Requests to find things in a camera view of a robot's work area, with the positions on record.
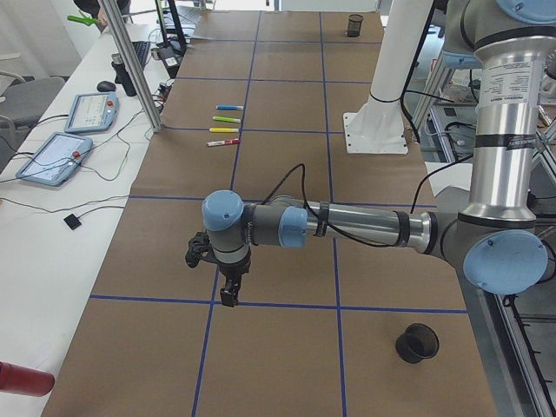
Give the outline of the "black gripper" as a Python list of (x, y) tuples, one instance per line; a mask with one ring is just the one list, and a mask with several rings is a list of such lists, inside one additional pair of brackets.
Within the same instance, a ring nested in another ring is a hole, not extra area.
[(221, 303), (224, 307), (234, 308), (238, 305), (242, 276), (249, 272), (250, 266), (250, 255), (246, 255), (242, 260), (235, 263), (218, 262), (219, 271), (226, 277), (226, 283), (220, 289)]

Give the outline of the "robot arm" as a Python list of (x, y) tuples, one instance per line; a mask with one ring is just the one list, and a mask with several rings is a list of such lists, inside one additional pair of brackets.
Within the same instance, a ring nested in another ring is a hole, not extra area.
[(548, 254), (534, 233), (527, 192), (537, 142), (539, 89), (555, 49), (552, 1), (452, 1), (447, 56), (473, 54), (482, 66), (467, 206), (456, 214), (401, 211), (295, 200), (271, 192), (246, 204), (230, 190), (202, 204), (203, 231), (186, 263), (214, 263), (225, 276), (221, 300), (238, 302), (256, 245), (303, 246), (310, 235), (339, 235), (371, 247), (410, 247), (438, 257), (474, 286), (513, 295), (539, 282)]

